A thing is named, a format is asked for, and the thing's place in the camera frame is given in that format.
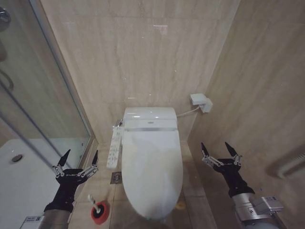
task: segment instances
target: shower door frame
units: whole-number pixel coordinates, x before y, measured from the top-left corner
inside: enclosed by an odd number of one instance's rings
[[[70,72],[68,70],[68,67],[66,65],[66,62],[64,60],[64,57],[61,53],[61,50],[59,48],[59,45],[56,41],[56,38],[54,36],[54,33],[53,33],[53,30],[50,26],[50,23],[48,21],[48,18],[46,16],[46,13],[44,11],[44,8],[40,2],[40,0],[28,0],[29,1],[29,4],[31,5],[32,9],[33,9],[33,12],[36,16],[36,19],[38,21],[38,24],[40,25],[41,27],[41,30],[42,30],[42,33],[46,39],[46,42],[47,44],[49,45],[49,48],[53,54],[53,57],[55,59],[55,62],[56,64],[58,65],[59,67],[59,70],[63,76],[63,79],[67,85],[67,88],[71,94],[71,97],[76,105],[76,108],[81,116],[81,119],[87,129],[87,132],[89,134],[89,140],[88,140],[88,143],[85,147],[85,150],[83,152],[83,156],[79,162],[79,165],[78,165],[78,168],[82,168],[84,165],[85,165],[85,161],[86,161],[86,158],[88,157],[89,153],[90,153],[90,148],[91,148],[91,145],[95,139],[95,135],[94,135],[94,132],[93,132],[93,129],[90,125],[90,122],[89,122],[89,119],[86,115],[86,112],[85,112],[85,109],[84,107],[82,106],[82,103],[81,103],[81,99],[80,97],[78,96],[78,93],[77,93],[77,90],[75,88],[75,85],[74,85],[74,82],[73,82],[73,79],[70,75]]]

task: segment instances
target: floor drain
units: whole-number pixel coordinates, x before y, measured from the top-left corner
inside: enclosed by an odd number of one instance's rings
[[[13,157],[13,158],[11,159],[11,161],[15,163],[15,162],[20,161],[22,158],[23,158],[23,155],[22,155],[22,154],[18,154],[18,155],[16,155],[15,157]]]
[[[121,184],[121,183],[122,183],[122,172],[112,173],[110,184]]]

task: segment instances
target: shower enclosure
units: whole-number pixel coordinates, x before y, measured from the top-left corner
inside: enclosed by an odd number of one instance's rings
[[[78,167],[92,139],[37,2],[0,0],[0,228],[41,214],[59,186],[51,166],[71,149]]]

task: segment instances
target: yellow object on floor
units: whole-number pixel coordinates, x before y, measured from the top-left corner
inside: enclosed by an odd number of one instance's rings
[[[185,209],[185,202],[184,201],[178,201],[178,203],[175,206],[175,209],[184,210]]]

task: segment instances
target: toilet tank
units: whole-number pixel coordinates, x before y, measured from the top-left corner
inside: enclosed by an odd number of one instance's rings
[[[125,129],[177,129],[177,116],[172,107],[127,107],[123,125]]]

